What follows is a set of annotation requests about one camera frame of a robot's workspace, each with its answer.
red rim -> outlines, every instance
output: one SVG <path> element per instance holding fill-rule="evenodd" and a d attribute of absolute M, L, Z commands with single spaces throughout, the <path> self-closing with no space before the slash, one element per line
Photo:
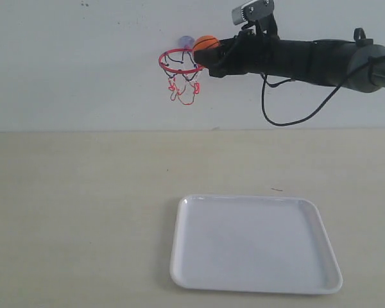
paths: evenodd
<path fill-rule="evenodd" d="M 162 59 L 166 55 L 169 55 L 171 53 L 181 53 L 183 51 L 188 51 L 189 53 L 193 52 L 192 49 L 185 49 L 185 48 L 171 49 L 169 51 L 166 51 L 162 55 L 160 55 L 160 57 L 158 58 L 158 64 L 161 66 L 161 68 L 163 70 L 165 70 L 165 71 L 167 71 L 169 73 L 173 73 L 173 74 L 194 74 L 194 73 L 197 73 L 197 72 L 202 71 L 204 69 L 204 66 L 201 66 L 201 65 L 198 64 L 198 67 L 196 69 L 190 69 L 188 71 L 183 71 L 182 69 L 171 69 L 168 66 L 166 66 L 164 63 L 162 63 Z"/>

square plate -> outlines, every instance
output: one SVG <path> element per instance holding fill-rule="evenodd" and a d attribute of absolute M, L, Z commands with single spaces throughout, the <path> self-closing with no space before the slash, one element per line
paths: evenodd
<path fill-rule="evenodd" d="M 324 295 L 343 279 L 320 213 L 298 198 L 180 201 L 171 277 L 187 289 Z"/>

wall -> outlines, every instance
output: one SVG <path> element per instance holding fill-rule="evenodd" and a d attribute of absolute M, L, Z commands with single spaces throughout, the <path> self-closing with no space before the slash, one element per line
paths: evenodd
<path fill-rule="evenodd" d="M 258 76 L 201 76 L 195 105 L 169 100 L 158 55 L 182 35 L 231 37 L 239 0 L 0 1 L 0 131 L 211 130 L 270 126 Z M 385 45 L 385 1 L 276 0 L 284 39 L 352 39 L 355 27 Z M 302 83 L 268 92 L 277 121 L 312 111 L 328 94 Z M 342 90 L 309 128 L 385 126 L 385 90 Z"/>

mini basketball hoop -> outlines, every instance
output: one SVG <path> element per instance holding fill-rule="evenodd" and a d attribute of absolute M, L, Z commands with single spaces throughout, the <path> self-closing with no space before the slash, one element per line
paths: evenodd
<path fill-rule="evenodd" d="M 177 48 L 166 51 L 158 58 L 160 67 L 168 76 L 168 89 L 171 91 L 171 101 L 177 99 L 185 106 L 192 105 L 195 96 L 200 93 L 198 77 L 203 66 L 195 63 L 193 50 L 190 48 Z"/>

orange ball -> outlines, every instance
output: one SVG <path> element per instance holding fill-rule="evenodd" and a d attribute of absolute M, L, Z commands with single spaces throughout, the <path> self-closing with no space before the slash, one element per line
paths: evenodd
<path fill-rule="evenodd" d="M 195 52 L 197 50 L 202 49 L 216 48 L 220 45 L 221 44 L 219 43 L 219 40 L 216 37 L 213 37 L 212 35 L 204 35 L 203 37 L 200 37 L 198 40 L 195 41 L 192 50 Z"/>

